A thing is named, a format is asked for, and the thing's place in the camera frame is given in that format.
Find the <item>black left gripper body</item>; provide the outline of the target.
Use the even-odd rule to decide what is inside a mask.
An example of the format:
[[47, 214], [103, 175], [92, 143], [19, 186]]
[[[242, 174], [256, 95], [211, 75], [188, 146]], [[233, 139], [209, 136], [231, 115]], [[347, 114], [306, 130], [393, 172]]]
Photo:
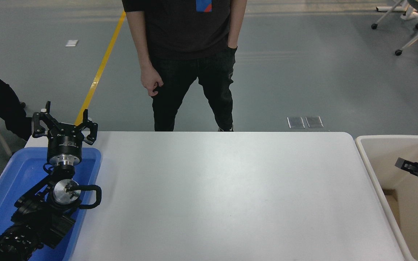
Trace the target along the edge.
[[82, 142], [84, 135], [71, 126], [56, 127], [48, 131], [48, 157], [59, 155], [82, 156]]

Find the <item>standing person's right hand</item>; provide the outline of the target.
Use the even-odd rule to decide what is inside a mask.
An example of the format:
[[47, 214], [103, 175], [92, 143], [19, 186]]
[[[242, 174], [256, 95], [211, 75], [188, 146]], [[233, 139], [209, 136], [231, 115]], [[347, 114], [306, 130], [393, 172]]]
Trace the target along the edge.
[[141, 69], [141, 83], [147, 90], [148, 96], [156, 96], [158, 94], [157, 88], [164, 85], [160, 74], [150, 62], [140, 64]]

